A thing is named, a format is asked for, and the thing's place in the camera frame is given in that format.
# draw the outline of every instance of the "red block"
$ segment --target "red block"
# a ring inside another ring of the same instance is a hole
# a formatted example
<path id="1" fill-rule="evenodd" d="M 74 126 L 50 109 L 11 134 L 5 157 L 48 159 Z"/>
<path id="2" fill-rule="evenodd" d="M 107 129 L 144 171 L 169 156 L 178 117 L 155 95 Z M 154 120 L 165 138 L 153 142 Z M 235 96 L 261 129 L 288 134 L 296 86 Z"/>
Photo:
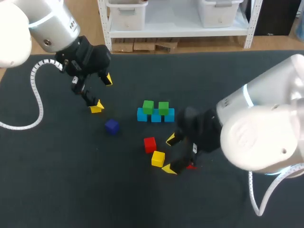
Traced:
<path id="1" fill-rule="evenodd" d="M 143 141 L 146 153 L 153 153 L 156 150 L 156 142 L 154 137 L 145 138 Z"/>
<path id="2" fill-rule="evenodd" d="M 188 166 L 187 166 L 187 169 L 188 169 L 188 170 L 196 170 L 197 167 L 195 167 L 195 166 L 193 166 L 193 165 L 188 165 Z"/>

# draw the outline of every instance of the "floor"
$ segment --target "floor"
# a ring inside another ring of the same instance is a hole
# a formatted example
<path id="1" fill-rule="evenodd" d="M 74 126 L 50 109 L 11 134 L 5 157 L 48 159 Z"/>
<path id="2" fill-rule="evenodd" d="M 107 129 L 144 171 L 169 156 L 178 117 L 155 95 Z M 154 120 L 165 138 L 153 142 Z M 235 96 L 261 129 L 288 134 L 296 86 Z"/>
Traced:
<path id="1" fill-rule="evenodd" d="M 103 32 L 98 14 L 97 0 L 65 0 L 66 5 L 81 27 L 81 35 L 86 35 L 93 45 L 103 44 Z M 304 50 L 304 43 L 297 40 L 294 29 L 289 36 L 254 37 L 251 49 L 244 50 L 244 37 L 183 38 L 177 53 L 211 51 L 248 51 L 248 50 Z M 33 41 L 32 54 L 45 54 Z M 5 69 L 0 69 L 0 80 Z"/>

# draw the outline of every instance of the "dark table surface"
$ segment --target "dark table surface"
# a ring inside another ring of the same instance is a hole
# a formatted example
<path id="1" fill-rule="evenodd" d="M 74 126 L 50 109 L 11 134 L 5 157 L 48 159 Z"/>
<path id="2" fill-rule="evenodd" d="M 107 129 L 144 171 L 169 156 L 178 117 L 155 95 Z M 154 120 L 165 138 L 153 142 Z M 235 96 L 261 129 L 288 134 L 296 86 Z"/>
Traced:
<path id="1" fill-rule="evenodd" d="M 0 128 L 1 228 L 302 228 L 304 179 L 285 180 L 262 217 L 250 204 L 247 172 L 220 150 L 199 158 L 197 170 L 169 175 L 152 167 L 143 139 L 155 137 L 165 164 L 183 145 L 169 147 L 173 123 L 142 123 L 136 111 L 144 100 L 214 107 L 244 83 L 299 51 L 114 55 L 105 87 L 92 76 L 87 86 L 105 110 L 91 114 L 70 90 L 71 77 L 53 66 L 37 73 L 45 116 L 27 131 Z M 6 72 L 0 84 L 0 121 L 27 125 L 38 116 L 29 74 L 31 56 Z M 117 136 L 105 132 L 113 118 Z M 260 203 L 274 177 L 254 175 Z"/>

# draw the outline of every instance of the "white storage bin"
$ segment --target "white storage bin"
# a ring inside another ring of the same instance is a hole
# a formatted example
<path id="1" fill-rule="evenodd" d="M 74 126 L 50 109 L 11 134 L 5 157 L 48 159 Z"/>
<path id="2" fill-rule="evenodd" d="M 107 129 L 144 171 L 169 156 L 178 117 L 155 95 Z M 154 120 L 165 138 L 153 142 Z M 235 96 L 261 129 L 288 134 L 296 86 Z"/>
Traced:
<path id="1" fill-rule="evenodd" d="M 199 16 L 205 28 L 232 26 L 243 0 L 198 0 Z"/>
<path id="2" fill-rule="evenodd" d="M 148 1 L 108 0 L 107 6 L 112 15 L 112 24 L 116 30 L 143 30 Z"/>

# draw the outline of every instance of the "white cable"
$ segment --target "white cable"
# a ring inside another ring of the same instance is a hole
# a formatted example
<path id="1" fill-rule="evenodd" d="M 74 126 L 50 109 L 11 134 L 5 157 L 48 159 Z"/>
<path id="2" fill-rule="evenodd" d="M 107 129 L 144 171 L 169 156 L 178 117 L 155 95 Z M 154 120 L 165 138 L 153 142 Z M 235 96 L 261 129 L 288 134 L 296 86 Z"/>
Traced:
<path id="1" fill-rule="evenodd" d="M 39 116 L 38 116 L 38 119 L 34 123 L 32 123 L 30 125 L 27 125 L 27 126 L 23 126 L 23 127 L 10 126 L 10 125 L 7 125 L 5 123 L 0 122 L 0 126 L 1 127 L 4 127 L 6 129 L 10 129 L 10 130 L 17 130 L 17 131 L 27 130 L 27 129 L 30 129 L 30 128 L 33 128 L 33 127 L 37 126 L 42 121 L 42 118 L 43 118 L 43 105 L 42 105 L 42 101 L 41 101 L 40 95 L 39 95 L 37 87 L 36 87 L 35 77 L 36 77 L 36 73 L 37 73 L 38 69 L 42 65 L 45 65 L 45 64 L 53 64 L 59 70 L 62 70 L 61 63 L 59 63 L 59 62 L 57 62 L 55 60 L 52 60 L 52 59 L 45 59 L 43 61 L 40 61 L 32 69 L 32 72 L 30 74 L 30 84 L 32 86 L 34 95 L 35 95 L 35 97 L 37 99 L 37 103 L 38 103 L 38 106 L 39 106 Z"/>
<path id="2" fill-rule="evenodd" d="M 250 171 L 248 173 L 250 201 L 251 201 L 252 207 L 253 207 L 256 215 L 258 215 L 258 216 L 263 215 L 263 213 L 265 211 L 265 208 L 266 208 L 266 205 L 267 205 L 267 202 L 268 202 L 271 194 L 275 190 L 275 188 L 278 186 L 278 184 L 282 180 L 284 180 L 286 177 L 292 175 L 295 172 L 298 172 L 299 170 L 304 170 L 304 163 L 300 163 L 300 164 L 294 165 L 294 166 L 292 166 L 288 169 L 284 169 L 282 171 L 282 173 L 277 176 L 277 178 L 271 183 L 271 185 L 267 189 L 267 191 L 266 191 L 266 193 L 263 197 L 260 209 L 257 207 L 257 203 L 256 203 L 255 196 L 254 196 L 254 193 L 253 193 L 252 172 Z"/>

